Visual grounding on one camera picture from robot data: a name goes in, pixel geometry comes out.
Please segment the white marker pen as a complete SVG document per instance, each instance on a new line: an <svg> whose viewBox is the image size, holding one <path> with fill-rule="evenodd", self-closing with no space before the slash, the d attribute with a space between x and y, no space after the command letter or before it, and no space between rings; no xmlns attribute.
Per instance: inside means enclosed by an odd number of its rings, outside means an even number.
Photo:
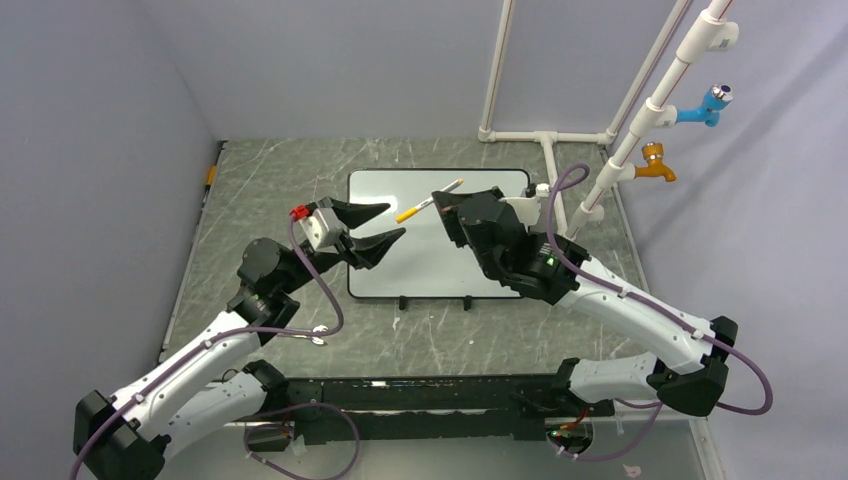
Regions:
<svg viewBox="0 0 848 480"><path fill-rule="evenodd" d="M461 186L463 183L464 183L464 180L463 180L462 178L456 179L455 181L451 182L449 185L447 185L447 186L443 187L442 189L438 190L438 193L450 193L450 192L452 192L452 191L456 190L456 189L457 189L459 186ZM422 200L420 203L425 203L425 204L427 205L427 207L428 207L428 206L430 206L430 205L432 205L432 204L434 203L433 196L430 196L430 197L428 197L428 198L426 198L426 199Z"/></svg>

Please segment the white whiteboard black frame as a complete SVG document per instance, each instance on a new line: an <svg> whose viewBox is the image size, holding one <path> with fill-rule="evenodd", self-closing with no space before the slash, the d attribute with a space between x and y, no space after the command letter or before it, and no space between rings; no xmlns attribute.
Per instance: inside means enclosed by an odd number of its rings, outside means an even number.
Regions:
<svg viewBox="0 0 848 480"><path fill-rule="evenodd" d="M431 205L398 224L396 217L430 194L461 179L458 193L499 187L518 196L530 183L523 169L361 169L348 176L348 201L356 204L387 203L380 216L352 231L357 238L398 227L406 233L373 269L348 269L347 287L357 299L458 298L512 299L518 293L487 279L473 254L459 249L447 236Z"/></svg>

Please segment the yellow marker cap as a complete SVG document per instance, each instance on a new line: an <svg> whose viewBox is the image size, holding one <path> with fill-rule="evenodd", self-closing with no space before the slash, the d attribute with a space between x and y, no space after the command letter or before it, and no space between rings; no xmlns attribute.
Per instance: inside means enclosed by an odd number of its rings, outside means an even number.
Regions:
<svg viewBox="0 0 848 480"><path fill-rule="evenodd" d="M413 216L415 216L416 214L418 214L421 210L423 210L426 207L427 207L427 205L425 203L420 203L420 204L406 210L405 212L397 215L395 217L395 222L397 224L402 224L402 223L406 222L407 220L409 220L410 218L412 218Z"/></svg>

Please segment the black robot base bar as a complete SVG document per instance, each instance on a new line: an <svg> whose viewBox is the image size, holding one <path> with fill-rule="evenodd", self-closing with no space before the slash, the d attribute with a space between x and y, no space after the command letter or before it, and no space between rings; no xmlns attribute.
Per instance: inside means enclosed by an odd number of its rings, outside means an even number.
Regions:
<svg viewBox="0 0 848 480"><path fill-rule="evenodd" d="M542 441L556 423L611 417L553 374L291 378L249 421L292 423L307 445L349 440L509 437Z"/></svg>

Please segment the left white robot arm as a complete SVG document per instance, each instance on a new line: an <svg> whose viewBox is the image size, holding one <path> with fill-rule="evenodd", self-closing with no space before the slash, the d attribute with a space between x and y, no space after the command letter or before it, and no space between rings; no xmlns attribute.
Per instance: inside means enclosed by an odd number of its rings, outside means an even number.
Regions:
<svg viewBox="0 0 848 480"><path fill-rule="evenodd" d="M287 230L303 241L262 237L245 248L239 287L215 319L150 372L112 394L92 391L75 409L70 477L154 479L188 446L235 420L279 417L288 382L265 361L247 363L231 379L226 368L276 337L296 337L290 321L294 293L339 263L378 265L402 236L393 229L356 238L355 228L380 216L383 203L353 204L330 197L294 208Z"/></svg>

